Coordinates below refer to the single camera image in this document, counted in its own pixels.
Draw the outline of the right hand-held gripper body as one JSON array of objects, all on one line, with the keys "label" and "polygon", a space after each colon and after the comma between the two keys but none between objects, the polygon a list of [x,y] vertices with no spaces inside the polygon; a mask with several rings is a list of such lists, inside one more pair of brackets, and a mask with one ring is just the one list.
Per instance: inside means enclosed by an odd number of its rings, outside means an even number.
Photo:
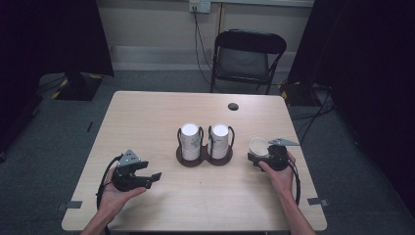
[{"label": "right hand-held gripper body", "polygon": [[295,163],[288,155],[288,146],[298,146],[299,143],[284,138],[276,138],[268,142],[268,154],[259,157],[259,161],[267,163],[273,170],[282,171],[287,167],[293,168]]}]

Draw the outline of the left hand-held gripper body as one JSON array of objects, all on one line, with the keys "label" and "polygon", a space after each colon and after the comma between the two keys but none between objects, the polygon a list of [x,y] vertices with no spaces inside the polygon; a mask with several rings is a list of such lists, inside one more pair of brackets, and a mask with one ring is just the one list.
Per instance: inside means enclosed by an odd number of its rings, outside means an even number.
[{"label": "left hand-held gripper body", "polygon": [[114,187],[121,192],[131,191],[139,187],[145,187],[145,179],[148,176],[137,176],[131,166],[142,161],[132,150],[127,150],[118,161],[113,176],[112,183]]}]

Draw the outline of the single white paper cup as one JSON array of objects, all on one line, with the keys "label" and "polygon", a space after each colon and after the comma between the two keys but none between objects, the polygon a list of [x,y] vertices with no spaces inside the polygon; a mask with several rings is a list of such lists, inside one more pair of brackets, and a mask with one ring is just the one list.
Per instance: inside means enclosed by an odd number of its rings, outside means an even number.
[{"label": "single white paper cup", "polygon": [[269,143],[266,139],[256,137],[250,142],[250,153],[256,157],[267,157]]}]

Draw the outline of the plain white paper cup stack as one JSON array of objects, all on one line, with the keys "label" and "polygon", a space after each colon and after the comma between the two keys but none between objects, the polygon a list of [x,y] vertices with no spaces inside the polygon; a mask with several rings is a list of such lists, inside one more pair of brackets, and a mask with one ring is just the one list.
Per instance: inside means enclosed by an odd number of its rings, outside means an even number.
[{"label": "plain white paper cup stack", "polygon": [[209,135],[208,151],[210,156],[216,160],[223,159],[227,154],[229,146],[228,126],[222,123],[216,124],[210,129]]}]

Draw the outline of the dark double cup holder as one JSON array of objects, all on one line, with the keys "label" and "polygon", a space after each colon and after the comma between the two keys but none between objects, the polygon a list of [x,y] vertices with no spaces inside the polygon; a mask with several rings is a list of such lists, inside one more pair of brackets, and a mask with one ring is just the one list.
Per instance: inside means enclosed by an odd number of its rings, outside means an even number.
[{"label": "dark double cup holder", "polygon": [[178,131],[177,131],[178,147],[176,149],[176,159],[178,160],[178,162],[180,164],[182,164],[184,166],[187,166],[187,167],[194,167],[194,166],[200,165],[203,161],[207,161],[208,163],[210,163],[212,165],[226,165],[231,161],[231,159],[233,157],[233,145],[234,145],[234,139],[235,139],[235,132],[234,132],[233,128],[231,126],[228,126],[228,128],[229,128],[228,151],[227,151],[226,156],[223,159],[220,159],[220,160],[216,160],[216,159],[212,158],[210,156],[209,151],[208,151],[208,143],[209,143],[209,140],[210,140],[209,132],[210,132],[211,128],[212,128],[212,126],[210,126],[208,128],[208,132],[207,132],[208,142],[207,142],[206,145],[204,145],[203,141],[204,141],[205,133],[204,133],[204,130],[199,126],[199,132],[200,132],[200,135],[201,135],[200,154],[193,161],[186,161],[182,157],[182,149],[181,149],[181,141],[180,141],[181,127],[178,129]]}]

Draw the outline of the person's left hand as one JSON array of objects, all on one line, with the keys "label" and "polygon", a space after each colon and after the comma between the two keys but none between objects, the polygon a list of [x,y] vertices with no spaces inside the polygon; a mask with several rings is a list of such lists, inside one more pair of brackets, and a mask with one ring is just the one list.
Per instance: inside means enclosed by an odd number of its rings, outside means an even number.
[{"label": "person's left hand", "polygon": [[105,180],[104,191],[98,207],[98,214],[109,219],[113,219],[130,199],[147,191],[145,187],[139,187],[128,192],[118,191],[111,182],[114,170],[114,168],[110,169]]}]

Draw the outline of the person's right hand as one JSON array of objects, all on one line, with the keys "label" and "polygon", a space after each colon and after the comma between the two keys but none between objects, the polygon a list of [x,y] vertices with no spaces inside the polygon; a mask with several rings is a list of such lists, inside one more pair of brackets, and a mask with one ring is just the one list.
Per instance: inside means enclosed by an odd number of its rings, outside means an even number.
[{"label": "person's right hand", "polygon": [[259,162],[258,164],[267,173],[268,177],[271,180],[271,184],[280,199],[283,197],[287,197],[289,199],[294,198],[294,171],[289,166],[284,170],[275,171],[265,162]]}]

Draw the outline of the printed white paper cup stack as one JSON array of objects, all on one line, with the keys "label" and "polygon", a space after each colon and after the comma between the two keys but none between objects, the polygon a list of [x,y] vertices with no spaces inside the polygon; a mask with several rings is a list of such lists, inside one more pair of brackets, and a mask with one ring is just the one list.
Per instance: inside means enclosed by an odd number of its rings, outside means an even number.
[{"label": "printed white paper cup stack", "polygon": [[186,161],[195,160],[200,154],[201,135],[199,127],[190,122],[185,123],[180,130],[182,157]]}]

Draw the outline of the grey tape strip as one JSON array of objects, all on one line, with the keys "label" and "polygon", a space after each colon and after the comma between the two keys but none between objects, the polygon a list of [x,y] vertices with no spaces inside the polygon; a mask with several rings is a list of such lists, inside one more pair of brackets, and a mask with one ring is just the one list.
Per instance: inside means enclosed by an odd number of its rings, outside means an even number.
[{"label": "grey tape strip", "polygon": [[308,198],[307,201],[311,206],[320,205],[321,207],[327,207],[330,205],[328,200],[321,198]]},{"label": "grey tape strip", "polygon": [[65,212],[67,209],[80,209],[82,205],[81,201],[68,201],[65,203],[59,203],[57,206],[57,210],[61,212]]}]

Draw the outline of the black stand base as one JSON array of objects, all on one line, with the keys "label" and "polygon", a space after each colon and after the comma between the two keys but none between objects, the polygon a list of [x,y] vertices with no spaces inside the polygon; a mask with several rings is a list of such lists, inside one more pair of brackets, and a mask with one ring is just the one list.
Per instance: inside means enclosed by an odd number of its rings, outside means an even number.
[{"label": "black stand base", "polygon": [[68,101],[92,101],[103,77],[98,74],[66,72],[64,81],[52,98]]},{"label": "black stand base", "polygon": [[287,106],[293,107],[321,107],[322,103],[312,87],[301,83],[283,83],[279,86],[281,97]]}]

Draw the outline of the black folding chair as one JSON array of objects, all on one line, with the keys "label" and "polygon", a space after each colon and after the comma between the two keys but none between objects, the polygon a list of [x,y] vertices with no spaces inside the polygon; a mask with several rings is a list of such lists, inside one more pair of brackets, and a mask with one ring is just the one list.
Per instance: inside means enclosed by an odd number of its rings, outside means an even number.
[{"label": "black folding chair", "polygon": [[217,80],[265,85],[268,94],[278,63],[287,49],[278,34],[228,29],[214,41],[210,91]]}]

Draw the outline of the black curtain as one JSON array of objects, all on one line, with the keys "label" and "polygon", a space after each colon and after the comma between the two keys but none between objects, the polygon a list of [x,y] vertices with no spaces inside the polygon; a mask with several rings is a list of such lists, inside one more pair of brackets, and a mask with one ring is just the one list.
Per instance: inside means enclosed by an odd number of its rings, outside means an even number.
[{"label": "black curtain", "polygon": [[0,162],[49,73],[113,75],[97,0],[0,0]]},{"label": "black curtain", "polygon": [[289,80],[331,88],[415,215],[415,0],[314,0]]}]

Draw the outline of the white wall socket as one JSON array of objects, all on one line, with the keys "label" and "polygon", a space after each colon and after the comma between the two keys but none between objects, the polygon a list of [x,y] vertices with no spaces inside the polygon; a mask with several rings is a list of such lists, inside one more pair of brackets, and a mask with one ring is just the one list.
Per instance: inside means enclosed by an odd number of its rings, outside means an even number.
[{"label": "white wall socket", "polygon": [[211,2],[209,0],[189,0],[189,11],[191,13],[209,14]]}]

